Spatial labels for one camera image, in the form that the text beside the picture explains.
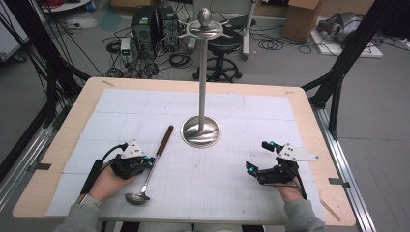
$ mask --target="stand base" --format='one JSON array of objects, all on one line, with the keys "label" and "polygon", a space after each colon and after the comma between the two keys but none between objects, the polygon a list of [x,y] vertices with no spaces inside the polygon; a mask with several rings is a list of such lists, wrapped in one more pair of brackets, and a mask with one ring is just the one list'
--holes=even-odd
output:
[{"label": "stand base", "polygon": [[214,119],[204,116],[203,129],[199,130],[199,116],[194,116],[182,125],[181,136],[191,147],[211,147],[220,139],[220,125]]}]

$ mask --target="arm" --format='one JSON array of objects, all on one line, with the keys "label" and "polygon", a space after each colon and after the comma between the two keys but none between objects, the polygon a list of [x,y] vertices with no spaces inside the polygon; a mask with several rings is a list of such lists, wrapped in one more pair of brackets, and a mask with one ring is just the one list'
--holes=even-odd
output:
[{"label": "arm", "polygon": [[[97,202],[103,202],[114,195],[123,186],[131,183],[135,177],[123,180],[116,176],[110,166],[99,175],[88,193]],[[73,204],[64,222],[55,227],[54,232],[94,232],[99,221],[101,209],[87,204]]]},{"label": "arm", "polygon": [[285,203],[284,211],[288,216],[286,231],[325,231],[325,223],[316,217],[311,202],[299,192],[297,179],[285,185],[275,184],[274,187]]}]

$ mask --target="sleeve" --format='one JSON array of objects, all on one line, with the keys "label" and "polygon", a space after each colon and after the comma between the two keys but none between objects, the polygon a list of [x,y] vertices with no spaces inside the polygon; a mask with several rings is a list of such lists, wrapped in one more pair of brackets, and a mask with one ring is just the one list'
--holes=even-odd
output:
[{"label": "sleeve", "polygon": [[326,224],[314,214],[309,200],[296,200],[284,205],[288,216],[285,226],[286,232],[321,232],[325,231]]},{"label": "sleeve", "polygon": [[62,224],[57,225],[53,232],[97,232],[100,209],[88,205],[74,204]]}]

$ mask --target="silver stand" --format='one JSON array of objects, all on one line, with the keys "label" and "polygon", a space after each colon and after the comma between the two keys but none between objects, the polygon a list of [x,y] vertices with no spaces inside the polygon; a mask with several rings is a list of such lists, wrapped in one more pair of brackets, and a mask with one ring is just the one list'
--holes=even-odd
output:
[{"label": "silver stand", "polygon": [[214,119],[205,116],[205,93],[208,40],[215,39],[223,34],[221,23],[211,21],[211,12],[203,8],[198,12],[198,20],[191,23],[180,23],[187,26],[187,34],[181,36],[199,39],[199,116],[189,118],[181,127],[181,136],[186,143],[195,148],[206,148],[214,145],[220,139],[220,125]]}]

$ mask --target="hand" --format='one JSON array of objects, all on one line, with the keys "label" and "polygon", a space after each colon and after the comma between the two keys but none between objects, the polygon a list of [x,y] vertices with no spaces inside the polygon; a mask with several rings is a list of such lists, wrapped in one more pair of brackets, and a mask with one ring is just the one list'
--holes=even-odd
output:
[{"label": "hand", "polygon": [[122,187],[133,182],[136,177],[124,180],[121,177],[115,175],[110,166],[106,167],[102,173],[100,173],[94,185],[91,187],[88,194],[100,201],[104,201],[106,198],[114,195]]},{"label": "hand", "polygon": [[274,183],[269,186],[274,187],[280,193],[284,203],[289,203],[295,200],[304,199],[299,189],[299,181],[295,177],[293,181],[286,184]]}]

